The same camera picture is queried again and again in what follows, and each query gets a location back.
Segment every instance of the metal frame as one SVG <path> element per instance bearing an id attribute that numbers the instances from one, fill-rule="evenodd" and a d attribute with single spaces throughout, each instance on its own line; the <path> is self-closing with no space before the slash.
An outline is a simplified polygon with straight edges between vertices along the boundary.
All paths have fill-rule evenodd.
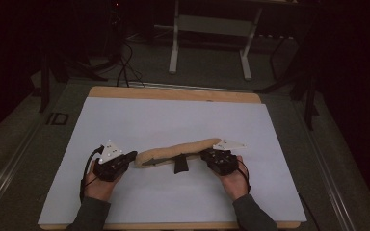
<path id="1" fill-rule="evenodd" d="M 34 123 L 31 125 L 25 137 L 20 142 L 16 151 L 13 153 L 12 157 L 8 160 L 7 164 L 0 171 L 0 200 L 5 193 L 8 186 L 11 184 L 16 172 L 19 170 L 20 165 L 23 163 L 26 152 L 34 140 L 36 134 L 40 131 L 41 126 L 49 118 L 50 111 L 54 108 L 57 103 L 57 100 L 62 95 L 66 85 L 57 84 L 53 89 L 53 94 L 51 97 L 51 102 L 47 104 L 47 110 L 42 113 L 37 112 Z"/>
<path id="2" fill-rule="evenodd" d="M 258 8 L 253 22 L 243 20 L 231 20 L 213 17 L 200 17 L 179 14 L 179 0 L 175 0 L 175 17 L 173 21 L 173 44 L 170 60 L 170 74 L 176 73 L 178 60 L 178 33 L 182 31 L 205 32 L 212 34 L 246 36 L 248 41 L 244 49 L 240 50 L 245 80 L 251 80 L 251 69 L 249 66 L 248 54 L 251 49 L 251 42 L 259 22 L 262 8 Z"/>

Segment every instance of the hand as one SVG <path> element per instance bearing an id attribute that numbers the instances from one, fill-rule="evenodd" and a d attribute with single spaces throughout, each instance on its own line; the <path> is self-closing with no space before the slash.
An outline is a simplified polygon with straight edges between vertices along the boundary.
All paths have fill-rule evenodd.
<path id="1" fill-rule="evenodd" d="M 241 156 L 237 156 L 238 161 L 243 163 L 243 158 Z M 247 171 L 242 163 L 239 163 L 239 169 L 247 175 Z M 221 180 L 224 189 L 229 195 L 229 197 L 235 201 L 239 197 L 248 194 L 248 184 L 243 177 L 243 175 L 238 171 L 235 170 L 231 174 L 226 176 L 217 175 L 218 178 Z"/>
<path id="2" fill-rule="evenodd" d="M 89 173 L 86 175 L 86 188 L 84 194 L 86 197 L 91 197 L 98 200 L 108 201 L 113 192 L 114 186 L 121 179 L 119 176 L 113 182 L 102 181 L 93 173 L 95 161 L 92 161 Z"/>

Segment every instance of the table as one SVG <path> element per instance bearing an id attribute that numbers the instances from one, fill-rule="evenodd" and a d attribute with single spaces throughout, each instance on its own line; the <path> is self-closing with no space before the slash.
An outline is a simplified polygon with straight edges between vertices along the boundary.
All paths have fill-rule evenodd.
<path id="1" fill-rule="evenodd" d="M 111 105 L 118 103 L 119 108 L 117 110 L 111 109 Z M 147 115 L 139 114 L 139 112 L 144 107 L 153 107 L 158 105 L 164 105 L 164 107 L 159 107 L 158 110 L 147 111 Z M 127 149 L 130 151 L 134 148 L 141 152 L 150 149 L 150 147 L 155 147 L 155 143 L 158 141 L 161 146 L 168 146 L 170 141 L 159 140 L 158 137 L 162 133 L 167 132 L 164 130 L 165 125 L 172 126 L 172 120 L 177 126 L 172 128 L 173 133 L 168 132 L 169 137 L 167 140 L 178 141 L 175 139 L 177 135 L 180 140 L 187 137 L 185 131 L 183 133 L 178 128 L 190 128 L 190 125 L 184 121 L 184 124 L 177 124 L 177 121 L 181 119 L 180 116 L 183 112 L 179 112 L 184 106 L 186 111 L 192 110 L 192 105 L 201 106 L 198 108 L 197 112 L 200 115 L 196 116 L 194 120 L 198 120 L 199 116 L 213 116 L 212 119 L 215 120 L 216 116 L 221 118 L 221 116 L 238 116 L 244 119 L 253 116 L 256 119 L 260 119 L 263 124 L 271 124 L 267 110 L 259 110 L 260 112 L 251 114 L 251 110 L 246 110 L 246 113 L 239 114 L 243 110 L 239 109 L 254 107 L 254 108 L 264 108 L 265 106 L 260 104 L 260 98 L 253 93 L 241 93 L 241 92 L 224 92 L 224 91 L 198 91 L 198 90 L 158 90 L 158 89 L 126 89 L 126 88 L 110 88 L 110 87 L 94 87 L 86 100 L 85 106 L 76 124 L 76 128 L 70 139 L 69 146 L 67 148 L 66 154 L 53 182 L 51 190 L 46 198 L 43 211 L 40 215 L 39 225 L 43 229 L 61 229 L 72 222 L 77 210 L 79 208 L 78 200 L 78 187 L 79 187 L 79 177 L 81 177 L 81 171 L 84 168 L 84 164 L 87 161 L 89 152 L 92 152 L 90 148 L 96 149 L 98 146 L 94 146 L 97 142 L 105 141 L 106 138 L 116 136 L 116 133 L 120 134 L 118 138 L 114 138 L 113 141 L 117 144 L 123 144 L 125 146 L 121 149 Z M 212 110 L 226 107 L 227 109 L 233 108 L 234 112 L 228 112 L 225 115 L 214 113 Z M 172 110 L 172 114 L 167 115 L 167 112 Z M 205 113 L 203 110 L 208 110 L 212 112 L 212 115 Z M 115 115 L 110 119 L 107 119 L 107 115 Z M 155 114 L 166 115 L 165 117 L 152 116 Z M 132 117 L 139 116 L 149 119 L 149 126 L 136 126 L 142 125 L 138 120 L 136 122 L 130 121 Z M 192 119 L 192 115 L 184 115 L 187 118 Z M 199 134 L 204 136 L 209 136 L 205 130 L 212 128 L 212 124 L 208 120 L 202 120 L 207 126 L 202 130 L 198 131 L 197 134 L 191 134 L 191 137 L 199 139 Z M 232 125 L 236 125 L 229 121 L 227 124 L 219 126 L 220 128 L 212 128 L 214 132 L 218 129 L 225 129 L 228 131 L 228 135 L 234 134 L 232 131 Z M 279 228 L 296 228 L 301 222 L 305 221 L 304 210 L 301 205 L 300 199 L 295 194 L 294 183 L 291 179 L 290 172 L 285 163 L 284 157 L 282 155 L 281 149 L 275 144 L 277 141 L 277 136 L 274 130 L 263 131 L 260 129 L 260 124 L 255 123 L 256 131 L 254 134 L 254 139 L 257 142 L 266 142 L 271 145 L 271 148 L 266 147 L 268 154 L 261 155 L 260 153 L 265 153 L 265 151 L 255 148 L 258 154 L 254 156 L 256 166 L 251 165 L 253 156 L 248 156 L 244 154 L 245 163 L 251 170 L 251 181 L 252 184 L 252 194 L 256 199 L 256 202 L 266 211 L 266 204 L 270 204 L 265 201 L 277 201 L 283 206 L 287 206 L 288 212 L 284 213 L 283 216 L 288 216 L 288 220 L 277 220 L 277 225 Z M 238 137 L 236 140 L 240 141 L 243 136 Z M 269 158 L 275 158 L 274 162 L 271 162 L 277 170 L 261 169 L 265 167 L 264 163 L 269 162 Z M 133 168 L 124 174 L 118 185 L 118 190 L 114 192 L 112 196 L 112 204 L 117 204 L 117 206 L 112 206 L 109 214 L 109 218 L 106 221 L 106 229 L 235 229 L 237 228 L 237 223 L 232 215 L 233 210 L 231 209 L 230 201 L 228 201 L 225 192 L 223 192 L 222 186 L 218 180 L 215 179 L 212 173 L 209 172 L 206 165 L 202 161 L 189 161 L 190 171 L 186 173 L 179 173 L 174 175 L 172 172 L 171 165 L 164 165 L 160 167 L 152 167 L 147 169 Z M 271 174 L 264 174 L 264 171 L 271 171 Z M 258 182 L 262 182 L 264 185 L 256 187 Z M 267 197 L 268 192 L 262 191 L 263 189 L 275 189 L 271 190 L 271 198 Z M 183 201 L 186 201 L 185 208 L 183 209 L 173 209 L 181 208 L 184 202 L 177 196 L 181 195 Z M 154 201 L 164 198 L 165 201 L 170 203 L 157 203 Z M 200 208 L 200 211 L 195 210 L 197 206 L 202 205 L 202 207 L 207 206 L 208 211 L 215 211 L 209 207 L 220 208 L 214 213 L 206 214 L 203 212 L 204 209 Z M 272 209 L 269 207 L 267 211 L 270 216 L 280 217 L 278 204 L 274 203 L 276 206 Z M 158 206 L 158 211 L 162 213 L 160 216 L 158 213 L 151 213 L 155 206 Z M 193 214 L 200 213 L 203 216 L 193 217 Z M 189 216 L 189 219 L 193 221 L 186 220 L 187 218 L 181 218 L 177 214 L 183 215 L 184 217 Z M 212 221 L 206 221 L 205 217 L 210 217 Z M 125 221 L 113 221 L 119 218 Z M 138 219 L 138 221 L 129 221 L 130 219 Z"/>
<path id="2" fill-rule="evenodd" d="M 279 3 L 279 4 L 297 4 L 296 1 L 285 0 L 250 0 L 248 2 L 256 3 Z M 231 35 L 247 37 L 246 45 L 240 50 L 240 60 L 243 68 L 243 74 L 246 80 L 251 80 L 251 69 L 249 67 L 248 54 L 251 49 L 251 42 L 254 38 L 263 7 L 260 6 L 255 12 L 253 21 L 234 20 L 224 18 L 213 18 L 204 16 L 185 15 L 179 12 L 179 0 L 175 0 L 174 21 L 173 21 L 173 43 L 170 60 L 170 74 L 176 73 L 178 59 L 178 33 L 179 31 L 193 31 L 221 35 Z"/>

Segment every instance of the tan object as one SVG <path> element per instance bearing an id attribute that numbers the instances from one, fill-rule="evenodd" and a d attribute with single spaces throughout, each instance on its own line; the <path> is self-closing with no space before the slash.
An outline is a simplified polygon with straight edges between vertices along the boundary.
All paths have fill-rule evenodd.
<path id="1" fill-rule="evenodd" d="M 206 148 L 211 148 L 214 144 L 217 144 L 220 141 L 221 139 L 213 138 L 196 142 L 181 143 L 171 147 L 150 149 L 137 155 L 137 158 L 135 160 L 135 167 L 139 168 L 155 167 L 173 163 L 174 160 L 172 159 L 172 157 L 175 157 L 180 154 L 199 153 L 200 151 Z M 143 165 L 144 163 L 147 163 L 152 160 L 164 160 L 164 159 L 167 160 L 155 165 Z"/>

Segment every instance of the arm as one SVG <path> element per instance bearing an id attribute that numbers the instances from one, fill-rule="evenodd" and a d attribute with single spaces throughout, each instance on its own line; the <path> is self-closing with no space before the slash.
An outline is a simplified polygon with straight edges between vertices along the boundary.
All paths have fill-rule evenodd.
<path id="1" fill-rule="evenodd" d="M 114 182 L 106 182 L 96 178 L 93 173 L 94 161 L 86 177 L 85 197 L 74 222 L 66 231 L 96 231 L 103 230 L 104 223 L 109 213 L 111 197 L 114 186 L 121 176 Z"/>
<path id="2" fill-rule="evenodd" d="M 237 157 L 239 168 L 247 174 L 241 156 Z M 242 229 L 254 231 L 278 230 L 276 223 L 254 202 L 248 192 L 248 185 L 239 171 L 234 171 L 227 176 L 218 176 L 226 193 L 233 201 L 238 224 Z"/>

